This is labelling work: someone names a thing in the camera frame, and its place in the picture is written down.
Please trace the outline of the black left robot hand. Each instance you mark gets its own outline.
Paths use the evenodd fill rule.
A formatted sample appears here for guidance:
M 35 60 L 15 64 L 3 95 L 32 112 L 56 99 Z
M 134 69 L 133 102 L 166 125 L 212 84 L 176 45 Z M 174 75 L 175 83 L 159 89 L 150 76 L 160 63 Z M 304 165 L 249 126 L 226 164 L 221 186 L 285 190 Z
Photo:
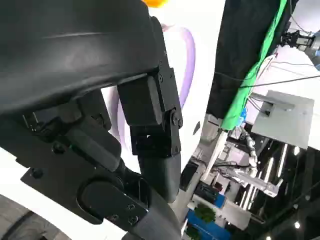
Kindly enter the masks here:
M 182 126 L 143 1 L 1 1 L 0 145 L 25 184 L 126 240 L 179 240 Z

